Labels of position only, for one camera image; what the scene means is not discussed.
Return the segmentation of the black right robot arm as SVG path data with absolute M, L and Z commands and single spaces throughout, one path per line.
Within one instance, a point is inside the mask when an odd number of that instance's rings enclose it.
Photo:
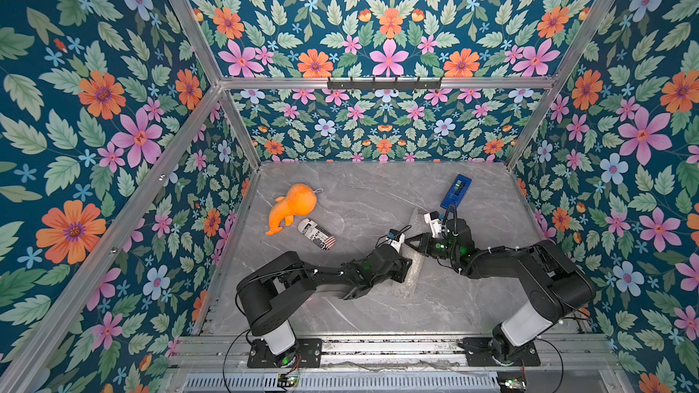
M 406 238 L 406 245 L 422 256 L 444 261 L 446 267 L 469 279 L 516 278 L 525 302 L 515 314 L 493 329 L 482 348 L 463 340 L 473 352 L 489 353 L 502 365 L 523 358 L 533 342 L 554 324 L 593 301 L 593 282 L 549 239 L 528 247 L 478 249 L 465 220 L 440 223 L 437 231 Z

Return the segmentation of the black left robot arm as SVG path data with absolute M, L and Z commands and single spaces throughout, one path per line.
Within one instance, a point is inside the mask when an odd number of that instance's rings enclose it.
M 381 244 L 361 259 L 338 267 L 316 266 L 285 252 L 243 278 L 236 302 L 249 323 L 250 333 L 261 338 L 275 358 L 287 358 L 299 344 L 289 319 L 315 296 L 355 300 L 392 281 L 402 284 L 412 265 L 390 244 Z

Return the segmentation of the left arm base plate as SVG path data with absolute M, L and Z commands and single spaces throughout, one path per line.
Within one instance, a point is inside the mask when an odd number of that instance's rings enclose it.
M 322 340 L 299 338 L 297 344 L 275 356 L 266 341 L 252 342 L 247 362 L 248 369 L 318 369 L 322 356 Z

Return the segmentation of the clear bubble wrap sheet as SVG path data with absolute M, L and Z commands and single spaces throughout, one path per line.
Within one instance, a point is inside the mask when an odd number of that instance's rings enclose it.
M 412 263 L 404 282 L 393 283 L 393 293 L 397 298 L 411 298 L 418 285 L 420 272 L 427 257 L 420 254 L 416 248 L 420 247 L 420 239 L 423 234 L 427 234 L 429 237 L 433 235 L 430 223 L 427 220 L 429 216 L 430 212 L 420 207 L 415 207 L 411 214 L 409 221 L 411 227 L 404 234 L 404 242 L 400 247 L 400 254 L 404 258 L 410 259 Z

